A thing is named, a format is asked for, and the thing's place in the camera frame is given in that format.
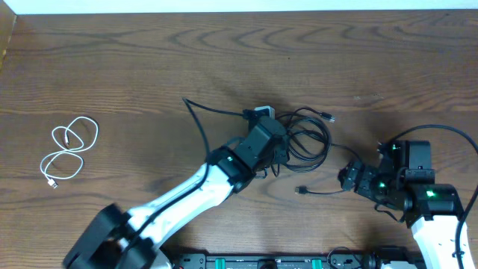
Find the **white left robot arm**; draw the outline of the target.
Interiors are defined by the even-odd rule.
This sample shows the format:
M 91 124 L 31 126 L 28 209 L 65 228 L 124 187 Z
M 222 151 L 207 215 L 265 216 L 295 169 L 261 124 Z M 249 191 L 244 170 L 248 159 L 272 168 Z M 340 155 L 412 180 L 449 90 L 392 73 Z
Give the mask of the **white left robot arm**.
M 270 106 L 245 110 L 249 133 L 221 146 L 186 181 L 159 198 L 121 211 L 113 203 L 90 222 L 66 254 L 64 268 L 171 268 L 161 246 L 199 214 L 246 188 L 285 148 L 285 127 Z

